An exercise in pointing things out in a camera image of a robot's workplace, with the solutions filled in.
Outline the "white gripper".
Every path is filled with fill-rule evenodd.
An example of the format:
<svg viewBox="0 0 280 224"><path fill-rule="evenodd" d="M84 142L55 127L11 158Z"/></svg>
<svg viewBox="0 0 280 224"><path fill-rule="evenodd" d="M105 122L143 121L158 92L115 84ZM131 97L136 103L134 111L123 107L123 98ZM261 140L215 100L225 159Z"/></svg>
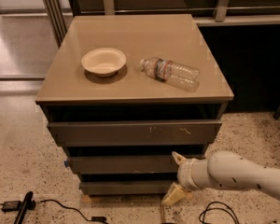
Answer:
<svg viewBox="0 0 280 224"><path fill-rule="evenodd" d="M179 165L177 179L183 188L173 182L161 200L164 206L171 206L185 198L188 191L205 189L209 184L207 160L186 159L175 151L172 156Z"/></svg>

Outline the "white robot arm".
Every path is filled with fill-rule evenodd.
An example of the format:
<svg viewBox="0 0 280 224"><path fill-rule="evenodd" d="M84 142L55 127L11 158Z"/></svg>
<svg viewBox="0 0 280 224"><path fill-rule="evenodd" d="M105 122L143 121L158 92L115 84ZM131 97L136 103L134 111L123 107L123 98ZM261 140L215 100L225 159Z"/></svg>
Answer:
<svg viewBox="0 0 280 224"><path fill-rule="evenodd" d="M256 164L236 153L219 151L208 159L187 159L177 152L177 180L161 204L171 206L200 189L254 189L280 201L280 169Z"/></svg>

